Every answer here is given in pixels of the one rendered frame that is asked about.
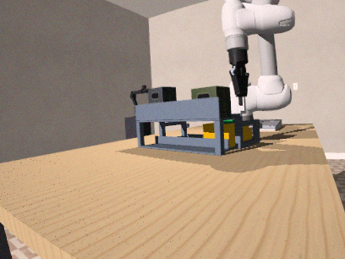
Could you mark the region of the yellow bin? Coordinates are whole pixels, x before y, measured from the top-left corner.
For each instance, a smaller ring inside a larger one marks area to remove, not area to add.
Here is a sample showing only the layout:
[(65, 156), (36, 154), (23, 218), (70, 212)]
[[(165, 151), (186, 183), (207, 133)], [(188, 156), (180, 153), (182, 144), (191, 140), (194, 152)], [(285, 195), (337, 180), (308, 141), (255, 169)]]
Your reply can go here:
[[(229, 148), (235, 146), (235, 129), (233, 124), (224, 124), (224, 139), (229, 139)], [(204, 138), (214, 139), (214, 123), (203, 124), (203, 136)], [(244, 141), (252, 139), (252, 130), (249, 126), (243, 127)]]

